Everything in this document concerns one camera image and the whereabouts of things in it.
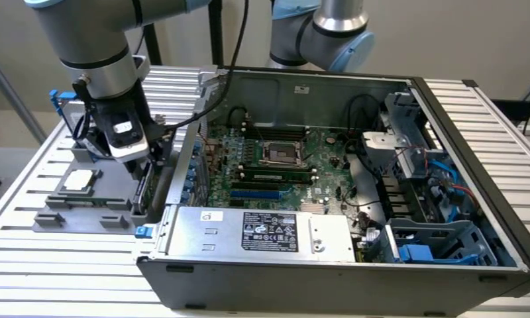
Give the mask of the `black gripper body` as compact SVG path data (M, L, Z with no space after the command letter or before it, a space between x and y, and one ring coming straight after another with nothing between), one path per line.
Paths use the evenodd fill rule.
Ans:
M86 96L85 110L104 133L106 146L102 151L117 162L146 159L165 163L173 149L174 133L154 121L140 81L116 97L93 99Z

